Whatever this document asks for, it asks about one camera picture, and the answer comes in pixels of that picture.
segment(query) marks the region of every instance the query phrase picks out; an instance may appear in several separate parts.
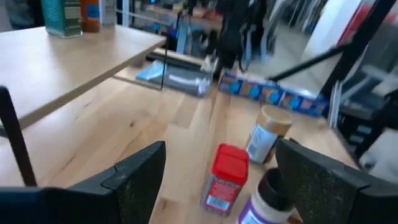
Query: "black pole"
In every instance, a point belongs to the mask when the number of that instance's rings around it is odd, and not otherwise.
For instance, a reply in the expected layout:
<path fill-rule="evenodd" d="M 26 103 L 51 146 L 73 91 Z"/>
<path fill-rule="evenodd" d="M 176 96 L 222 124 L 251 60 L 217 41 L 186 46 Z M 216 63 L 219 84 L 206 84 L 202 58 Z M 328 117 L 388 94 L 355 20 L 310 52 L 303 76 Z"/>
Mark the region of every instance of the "black pole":
<path fill-rule="evenodd" d="M 37 186 L 14 105 L 10 93 L 4 86 L 0 86 L 0 120 L 25 185 L 28 187 Z"/>
<path fill-rule="evenodd" d="M 290 76 L 294 75 L 297 72 L 300 72 L 300 71 L 302 71 L 302 70 L 304 70 L 306 68 L 309 68 L 309 67 L 315 65 L 316 63 L 319 63 L 319 62 L 321 62 L 323 60 L 326 60 L 326 59 L 328 59 L 330 57 L 333 57 L 333 56 L 335 56 L 337 54 L 342 53 L 345 49 L 347 49 L 348 46 L 349 46 L 349 43 L 342 44 L 342 45 L 339 45 L 337 47 L 333 47 L 333 48 L 329 49 L 327 52 L 325 52 L 325 53 L 323 53 L 323 54 L 321 54 L 319 56 L 316 56 L 315 58 L 307 60 L 306 62 L 303 62 L 303 63 L 301 63 L 299 65 L 296 65 L 295 67 L 290 68 L 289 70 L 286 70 L 286 71 L 284 71 L 284 72 L 282 72 L 282 73 L 280 73 L 278 75 L 275 75 L 273 77 L 270 77 L 268 79 L 272 80 L 274 82 L 281 81 L 282 79 L 290 77 Z"/>
<path fill-rule="evenodd" d="M 331 72 L 325 85 L 322 87 L 321 94 L 330 98 L 331 89 L 336 81 L 343 81 L 353 65 L 364 52 L 367 44 L 373 38 L 384 18 L 390 12 L 396 0 L 377 0 L 371 8 L 368 16 L 362 22 L 357 32 L 353 36 L 351 44 L 343 52 L 335 68 Z"/>

